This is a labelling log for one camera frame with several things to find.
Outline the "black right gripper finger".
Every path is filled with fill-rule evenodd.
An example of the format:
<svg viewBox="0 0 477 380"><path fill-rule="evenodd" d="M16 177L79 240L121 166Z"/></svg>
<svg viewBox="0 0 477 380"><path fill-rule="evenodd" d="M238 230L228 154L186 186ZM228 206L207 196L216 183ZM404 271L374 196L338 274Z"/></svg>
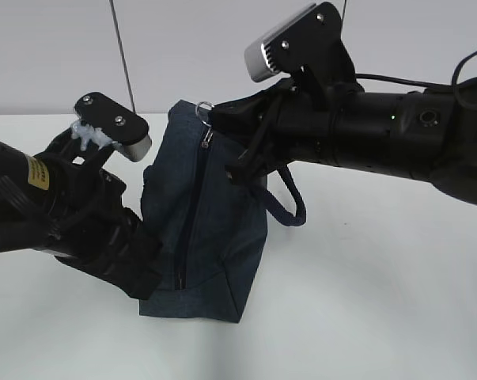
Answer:
<svg viewBox="0 0 477 380"><path fill-rule="evenodd" d="M216 104L209 113L211 127L225 137L251 145L280 91L269 89L250 97Z"/></svg>

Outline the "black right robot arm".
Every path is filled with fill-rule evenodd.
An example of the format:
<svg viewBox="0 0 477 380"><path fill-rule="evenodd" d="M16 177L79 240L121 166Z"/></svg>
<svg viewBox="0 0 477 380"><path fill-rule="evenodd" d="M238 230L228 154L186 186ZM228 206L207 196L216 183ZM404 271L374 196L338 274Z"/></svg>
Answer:
<svg viewBox="0 0 477 380"><path fill-rule="evenodd" d="M283 79L209 118L244 147L228 167L238 184L308 162L426 182L477 205L477 78L455 91L349 90L323 107Z"/></svg>

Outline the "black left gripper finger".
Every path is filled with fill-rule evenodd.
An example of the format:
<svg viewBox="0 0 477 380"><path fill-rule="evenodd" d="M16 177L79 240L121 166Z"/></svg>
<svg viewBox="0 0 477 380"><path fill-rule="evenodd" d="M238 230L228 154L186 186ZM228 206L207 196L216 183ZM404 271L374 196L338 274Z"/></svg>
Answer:
<svg viewBox="0 0 477 380"><path fill-rule="evenodd" d="M90 258L59 258L58 262L110 283L130 298L149 299L162 280L157 266L161 242L142 222L134 224L129 236L117 233L113 237L111 245Z"/></svg>

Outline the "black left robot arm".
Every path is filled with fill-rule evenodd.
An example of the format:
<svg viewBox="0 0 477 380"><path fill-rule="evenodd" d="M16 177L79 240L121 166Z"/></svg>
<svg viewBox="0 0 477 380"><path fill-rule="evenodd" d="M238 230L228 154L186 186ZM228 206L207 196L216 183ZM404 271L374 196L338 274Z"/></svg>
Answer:
<svg viewBox="0 0 477 380"><path fill-rule="evenodd" d="M82 152L68 130L33 156L0 142L0 253L49 253L147 300L161 282L161 243L124 207L126 184L103 167L112 152Z"/></svg>

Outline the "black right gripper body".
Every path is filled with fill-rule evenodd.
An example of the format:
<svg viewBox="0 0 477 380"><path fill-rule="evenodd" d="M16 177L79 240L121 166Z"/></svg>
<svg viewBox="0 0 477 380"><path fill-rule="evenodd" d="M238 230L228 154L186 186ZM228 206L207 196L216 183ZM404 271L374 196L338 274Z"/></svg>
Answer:
<svg viewBox="0 0 477 380"><path fill-rule="evenodd" d="M263 89L277 89L280 96L270 107L251 145L228 161L225 170L233 184L250 186L292 162L328 165L331 144L341 114L341 100L318 107L309 94L298 89L292 78L283 78Z"/></svg>

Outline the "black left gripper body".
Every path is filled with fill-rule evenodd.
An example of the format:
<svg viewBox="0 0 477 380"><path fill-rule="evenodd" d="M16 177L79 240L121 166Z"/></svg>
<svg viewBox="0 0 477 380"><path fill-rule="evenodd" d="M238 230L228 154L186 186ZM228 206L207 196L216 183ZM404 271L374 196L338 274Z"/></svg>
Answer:
<svg viewBox="0 0 477 380"><path fill-rule="evenodd" d="M83 272L102 272L129 248L139 220L123 206L126 185L103 168L112 152L94 142L83 146L65 130L36 155L36 189L44 194L37 251Z"/></svg>

